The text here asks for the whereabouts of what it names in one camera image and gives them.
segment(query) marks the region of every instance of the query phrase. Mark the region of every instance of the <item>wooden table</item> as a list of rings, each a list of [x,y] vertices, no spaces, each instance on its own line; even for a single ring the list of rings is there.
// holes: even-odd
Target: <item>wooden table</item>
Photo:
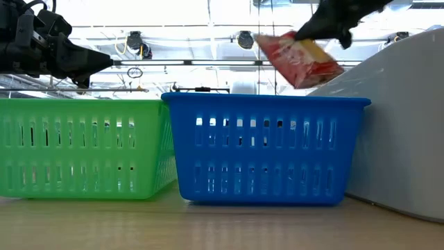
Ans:
[[[444,249],[444,226],[346,198],[333,208],[0,199],[0,249]]]

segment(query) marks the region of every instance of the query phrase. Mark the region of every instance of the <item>blue basket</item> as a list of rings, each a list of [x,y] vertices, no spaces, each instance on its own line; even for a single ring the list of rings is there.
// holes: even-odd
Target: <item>blue basket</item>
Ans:
[[[209,202],[336,204],[368,99],[168,93],[180,193]]]

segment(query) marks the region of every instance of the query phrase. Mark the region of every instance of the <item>green basket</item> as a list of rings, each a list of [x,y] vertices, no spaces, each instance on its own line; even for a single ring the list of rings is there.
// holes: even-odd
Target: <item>green basket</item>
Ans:
[[[147,199],[175,179],[161,101],[0,99],[0,196]]]

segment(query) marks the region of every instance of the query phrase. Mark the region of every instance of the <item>snack bag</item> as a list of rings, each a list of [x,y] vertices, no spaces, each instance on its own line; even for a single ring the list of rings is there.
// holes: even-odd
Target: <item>snack bag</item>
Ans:
[[[256,42],[270,63],[296,89],[327,83],[344,69],[311,40],[295,41],[295,31],[281,37],[258,35]]]

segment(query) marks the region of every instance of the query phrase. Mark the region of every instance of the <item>red snack bag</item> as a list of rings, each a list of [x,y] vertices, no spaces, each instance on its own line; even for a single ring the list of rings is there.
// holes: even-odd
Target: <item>red snack bag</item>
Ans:
[[[295,31],[281,37],[258,35],[256,42],[270,63],[294,88],[324,84],[344,72],[337,62],[311,40],[295,41]]]

